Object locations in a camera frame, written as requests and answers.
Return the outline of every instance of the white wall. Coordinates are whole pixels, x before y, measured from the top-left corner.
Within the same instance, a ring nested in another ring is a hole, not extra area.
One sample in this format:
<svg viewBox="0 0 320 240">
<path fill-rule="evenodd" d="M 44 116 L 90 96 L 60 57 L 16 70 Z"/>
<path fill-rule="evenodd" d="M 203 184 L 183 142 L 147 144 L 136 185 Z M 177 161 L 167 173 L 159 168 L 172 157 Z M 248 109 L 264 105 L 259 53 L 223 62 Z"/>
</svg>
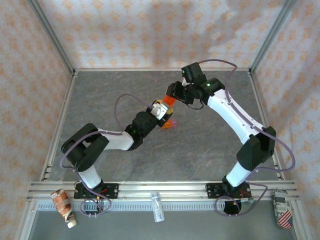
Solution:
<svg viewBox="0 0 320 240">
<path fill-rule="evenodd" d="M 1 0 L 0 16 L 0 239 L 10 240 L 71 77 L 26 0 Z"/>
<path fill-rule="evenodd" d="M 293 149 L 314 239 L 320 236 L 320 2 L 297 1 L 257 71 L 271 125 Z M 291 159 L 279 148 L 286 166 Z"/>
<path fill-rule="evenodd" d="M 181 68 L 208 58 L 248 68 L 285 1 L 39 2 L 75 68 Z"/>
</svg>

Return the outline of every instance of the american flag print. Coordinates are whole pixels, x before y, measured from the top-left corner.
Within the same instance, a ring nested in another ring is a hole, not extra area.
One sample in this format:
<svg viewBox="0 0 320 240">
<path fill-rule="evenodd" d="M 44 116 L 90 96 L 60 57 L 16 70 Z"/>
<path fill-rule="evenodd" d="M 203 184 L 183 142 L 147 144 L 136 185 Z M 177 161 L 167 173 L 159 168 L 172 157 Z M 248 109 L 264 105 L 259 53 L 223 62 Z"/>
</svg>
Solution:
<svg viewBox="0 0 320 240">
<path fill-rule="evenodd" d="M 279 219 L 278 225 L 284 229 L 291 228 L 293 224 L 293 217 L 289 210 L 287 210 Z"/>
</svg>

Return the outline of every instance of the metal extrusion bar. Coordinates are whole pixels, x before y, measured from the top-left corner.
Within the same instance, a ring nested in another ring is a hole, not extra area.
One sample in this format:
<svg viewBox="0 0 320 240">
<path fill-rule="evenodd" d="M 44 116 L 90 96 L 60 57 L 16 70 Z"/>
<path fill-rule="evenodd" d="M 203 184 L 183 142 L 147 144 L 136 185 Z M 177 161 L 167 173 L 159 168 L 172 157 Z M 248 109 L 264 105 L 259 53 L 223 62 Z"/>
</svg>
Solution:
<svg viewBox="0 0 320 240">
<path fill-rule="evenodd" d="M 80 211 L 81 201 L 72 201 L 72 211 Z M 214 201 L 207 200 L 201 202 L 194 201 L 171 201 L 163 202 L 162 207 L 164 211 L 212 211 L 215 209 Z M 217 210 L 222 211 L 225 208 L 225 202 L 217 204 Z M 83 210 L 96 210 L 97 205 L 94 202 L 86 202 Z M 118 201 L 113 202 L 110 209 L 112 212 L 147 212 L 153 211 L 150 201 L 132 202 L 132 201 Z M 39 201 L 37 211 L 56 211 L 56 207 L 52 201 Z"/>
<path fill-rule="evenodd" d="M 61 106 L 60 109 L 60 113 L 59 113 L 59 117 L 58 117 L 58 121 L 56 123 L 55 129 L 54 129 L 54 134 L 52 136 L 51 139 L 51 144 L 48 150 L 48 153 L 46 155 L 45 158 L 45 162 L 41 171 L 41 175 L 40 175 L 40 181 L 43 181 L 44 179 L 49 178 L 50 172 L 51 172 L 51 166 L 58 148 L 58 143 L 59 143 L 59 138 L 61 135 L 61 131 L 65 122 L 65 118 L 67 115 L 67 110 L 68 110 L 68 106 L 70 103 L 70 99 L 71 99 L 71 95 L 74 89 L 74 85 L 75 85 L 75 81 L 77 78 L 77 73 L 73 74 L 68 86 L 67 91 L 65 92 L 65 96 L 63 99 L 63 104 Z"/>
<path fill-rule="evenodd" d="M 68 59 L 68 56 L 66 52 L 64 51 L 62 45 L 59 42 L 59 39 L 57 38 L 53 28 L 51 27 L 44 11 L 42 10 L 40 4 L 37 0 L 27 0 L 30 7 L 34 11 L 35 15 L 39 19 L 44 31 L 50 38 L 55 50 L 57 51 L 58 55 L 60 56 L 61 60 L 63 61 L 63 64 L 65 65 L 66 69 L 68 70 L 69 74 L 74 73 L 74 67 L 72 66 L 71 62 Z"/>
<path fill-rule="evenodd" d="M 253 89 L 253 93 L 254 93 L 254 97 L 255 97 L 255 100 L 256 100 L 256 104 L 258 106 L 258 109 L 259 109 L 259 112 L 260 112 L 260 116 L 261 116 L 261 119 L 262 119 L 262 124 L 267 127 L 269 126 L 269 121 L 267 119 L 267 115 L 265 113 L 265 110 L 264 110 L 264 107 L 261 103 L 261 98 L 260 98 L 260 95 L 259 95 L 259 91 L 257 89 L 257 86 L 256 86 L 256 82 L 255 82 L 255 79 L 256 79 L 256 74 L 253 73 L 253 74 L 250 74 L 250 72 L 248 72 L 248 75 L 249 75 L 249 79 L 250 79 L 250 82 L 251 82 L 251 86 L 252 86 L 252 89 Z M 272 159 L 273 159 L 273 163 L 274 163 L 274 168 L 275 169 L 283 169 L 283 164 L 281 163 L 280 159 L 279 159 L 279 154 L 278 154 L 278 151 L 277 149 L 274 149 L 274 154 L 272 155 Z M 277 177 L 279 180 L 286 180 L 286 177 L 284 175 L 283 172 L 277 172 L 276 173 Z"/>
<path fill-rule="evenodd" d="M 290 201 L 293 226 L 298 240 L 312 240 L 312 234 L 300 200 Z"/>
<path fill-rule="evenodd" d="M 286 21 L 287 16 L 291 12 L 296 1 L 297 0 L 286 0 L 285 1 L 283 8 L 281 9 L 278 17 L 276 18 L 273 26 L 271 27 L 269 34 L 265 38 L 264 43 L 262 44 L 262 47 L 260 48 L 257 56 L 255 57 L 255 59 L 253 61 L 253 64 L 250 68 L 250 73 L 254 73 L 258 69 L 260 63 L 262 62 L 264 56 L 267 54 L 268 49 L 270 48 L 273 41 L 275 40 L 279 30 L 281 29 L 284 22 Z"/>
<path fill-rule="evenodd" d="M 21 218 L 15 231 L 14 240 L 26 240 L 29 238 L 32 225 L 36 216 L 38 202 L 26 202 L 21 212 Z"/>
<path fill-rule="evenodd" d="M 233 67 L 201 67 L 202 71 L 232 71 Z M 248 67 L 238 67 L 236 71 L 248 71 Z M 166 67 L 166 68 L 156 68 L 156 67 L 119 67 L 119 68 L 76 68 L 76 72 L 129 72 L 129 71 L 181 71 L 180 67 Z"/>
<path fill-rule="evenodd" d="M 252 181 L 253 183 L 264 184 L 268 190 L 262 200 L 271 200 L 273 190 L 284 188 L 287 190 L 291 200 L 299 200 L 294 181 Z M 149 202 L 150 192 L 159 192 L 164 202 L 203 202 L 208 201 L 206 192 L 207 181 L 168 181 L 168 182 L 139 182 L 125 181 L 118 182 L 118 198 L 113 202 Z M 57 189 L 64 188 L 71 201 L 83 201 L 74 199 L 74 182 L 47 181 L 33 182 L 31 184 L 27 201 L 51 201 L 50 194 Z M 251 185 L 251 193 L 257 199 L 265 190 L 262 186 Z"/>
</svg>

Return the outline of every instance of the gray tabletop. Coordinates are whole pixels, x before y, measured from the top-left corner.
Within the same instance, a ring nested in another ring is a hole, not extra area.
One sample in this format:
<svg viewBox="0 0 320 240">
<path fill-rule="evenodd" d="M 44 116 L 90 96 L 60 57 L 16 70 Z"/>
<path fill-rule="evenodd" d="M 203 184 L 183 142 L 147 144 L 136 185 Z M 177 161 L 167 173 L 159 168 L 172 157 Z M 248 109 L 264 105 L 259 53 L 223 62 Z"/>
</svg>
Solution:
<svg viewBox="0 0 320 240">
<path fill-rule="evenodd" d="M 208 79 L 224 82 L 227 72 L 205 72 Z M 116 98 L 131 93 L 151 104 L 163 99 L 169 84 L 181 81 L 179 71 L 92 71 L 79 72 L 59 140 L 49 180 L 76 181 L 71 171 L 59 168 L 61 145 L 87 123 L 108 131 L 120 131 L 114 117 Z M 236 71 L 230 79 L 233 98 L 261 122 L 254 92 L 246 71 Z M 146 107 L 125 96 L 117 115 L 127 126 Z M 236 163 L 242 144 L 233 130 L 212 109 L 188 108 L 181 102 L 173 107 L 175 128 L 156 127 L 134 151 L 104 151 L 96 169 L 104 181 L 220 181 Z M 264 164 L 273 167 L 269 159 Z M 254 180 L 275 180 L 275 173 L 259 172 Z"/>
</svg>

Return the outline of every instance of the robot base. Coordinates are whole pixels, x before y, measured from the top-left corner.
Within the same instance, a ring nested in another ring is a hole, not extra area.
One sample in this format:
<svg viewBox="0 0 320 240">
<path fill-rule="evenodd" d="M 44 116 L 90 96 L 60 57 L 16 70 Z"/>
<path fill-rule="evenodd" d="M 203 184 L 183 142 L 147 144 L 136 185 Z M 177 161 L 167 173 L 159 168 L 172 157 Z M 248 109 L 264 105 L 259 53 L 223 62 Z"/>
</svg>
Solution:
<svg viewBox="0 0 320 240">
<path fill-rule="evenodd" d="M 100 193 L 108 197 L 109 199 L 117 199 L 119 192 L 118 183 L 100 183 L 97 187 L 92 189 L 93 191 Z M 74 199 L 96 199 L 97 195 L 89 192 L 82 183 L 77 183 L 74 190 Z"/>
<path fill-rule="evenodd" d="M 205 190 L 208 195 L 208 199 L 217 199 L 222 196 L 229 196 L 234 199 L 252 198 L 250 186 L 246 182 L 239 185 L 230 195 L 226 194 L 223 190 L 222 182 L 207 183 L 205 185 Z"/>
</svg>

